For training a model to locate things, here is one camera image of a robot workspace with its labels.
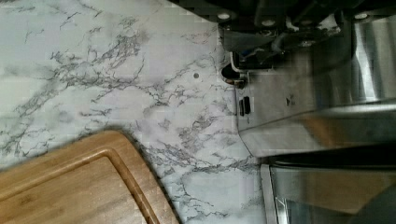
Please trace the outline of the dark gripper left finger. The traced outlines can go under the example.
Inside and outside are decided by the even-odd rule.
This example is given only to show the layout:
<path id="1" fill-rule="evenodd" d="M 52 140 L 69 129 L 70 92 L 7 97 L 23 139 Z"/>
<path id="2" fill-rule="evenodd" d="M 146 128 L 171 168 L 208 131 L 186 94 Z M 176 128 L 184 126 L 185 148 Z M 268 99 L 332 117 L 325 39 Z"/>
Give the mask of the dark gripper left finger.
<path id="1" fill-rule="evenodd" d="M 219 27 L 220 41 L 230 53 L 233 63 L 262 63 L 274 57 L 272 43 L 277 30 L 233 30 L 231 26 Z"/>

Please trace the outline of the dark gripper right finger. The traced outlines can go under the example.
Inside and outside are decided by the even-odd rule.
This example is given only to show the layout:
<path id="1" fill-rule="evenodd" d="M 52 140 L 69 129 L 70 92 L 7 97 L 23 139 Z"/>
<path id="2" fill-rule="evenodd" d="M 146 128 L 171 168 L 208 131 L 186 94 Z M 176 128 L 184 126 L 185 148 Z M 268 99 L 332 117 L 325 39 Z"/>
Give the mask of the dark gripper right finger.
<path id="1" fill-rule="evenodd" d="M 284 53 L 311 47 L 340 33 L 340 29 L 265 31 L 264 36 L 270 40 L 261 45 L 261 64 L 272 63 Z"/>

